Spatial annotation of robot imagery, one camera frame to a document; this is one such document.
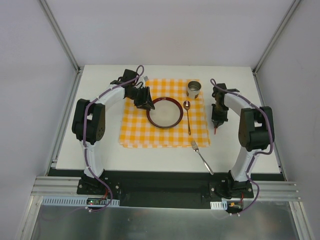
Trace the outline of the red rimmed ceramic plate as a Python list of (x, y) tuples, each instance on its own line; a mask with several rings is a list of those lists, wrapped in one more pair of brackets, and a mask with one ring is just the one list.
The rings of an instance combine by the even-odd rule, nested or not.
[(171, 97), (158, 97), (154, 99), (155, 109), (148, 110), (148, 121), (159, 129), (170, 129), (178, 125), (184, 115), (181, 104)]

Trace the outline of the orange checkered cloth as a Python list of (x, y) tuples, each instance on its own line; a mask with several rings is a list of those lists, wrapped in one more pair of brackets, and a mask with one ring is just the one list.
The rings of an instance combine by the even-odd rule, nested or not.
[(190, 80), (154, 78), (150, 88), (154, 109), (138, 109), (126, 99), (119, 143), (125, 148), (186, 148), (195, 140), (208, 147), (209, 137), (205, 101), (200, 92), (195, 99), (187, 95)]

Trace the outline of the copper spoon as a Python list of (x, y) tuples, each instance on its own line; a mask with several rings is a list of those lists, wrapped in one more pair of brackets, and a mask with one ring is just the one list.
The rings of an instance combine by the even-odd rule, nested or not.
[(190, 126), (190, 118), (189, 118), (189, 109), (191, 107), (191, 104), (188, 100), (185, 100), (183, 102), (183, 107), (184, 109), (186, 110), (186, 114), (187, 114), (187, 124), (188, 124), (188, 135), (190, 136), (192, 133), (191, 133), (191, 126)]

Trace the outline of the metal cup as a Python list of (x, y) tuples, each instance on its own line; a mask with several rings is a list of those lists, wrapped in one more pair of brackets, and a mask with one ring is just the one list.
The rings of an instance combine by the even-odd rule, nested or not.
[(186, 94), (190, 99), (196, 99), (198, 98), (201, 92), (201, 88), (202, 88), (202, 85), (200, 84), (199, 81), (191, 80), (187, 84)]

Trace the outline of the silver fork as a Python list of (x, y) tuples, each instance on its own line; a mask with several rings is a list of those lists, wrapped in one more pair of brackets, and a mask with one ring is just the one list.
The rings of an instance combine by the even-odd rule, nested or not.
[(196, 143), (196, 141), (194, 139), (191, 140), (191, 147), (192, 149), (200, 156), (204, 166), (206, 167), (206, 169), (208, 170), (208, 172), (211, 174), (211, 175), (214, 175), (214, 172), (213, 170), (211, 169), (211, 167), (209, 166), (209, 164), (207, 163), (207, 161), (203, 158), (203, 156), (201, 155), (200, 153), (200, 150), (199, 150), (199, 147)]

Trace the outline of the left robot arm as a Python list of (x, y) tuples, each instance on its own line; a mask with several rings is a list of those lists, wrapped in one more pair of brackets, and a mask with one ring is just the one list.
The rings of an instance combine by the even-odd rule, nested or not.
[(98, 156), (99, 141), (106, 130), (106, 111), (125, 98), (133, 100), (137, 109), (154, 110), (150, 88), (146, 86), (147, 80), (143, 65), (139, 65), (136, 70), (125, 69), (122, 76), (113, 80), (106, 90), (95, 98), (81, 98), (76, 103), (71, 130), (82, 147), (84, 174), (92, 178), (88, 188), (96, 195), (102, 194), (106, 188), (105, 181), (99, 178), (104, 167), (101, 157)]

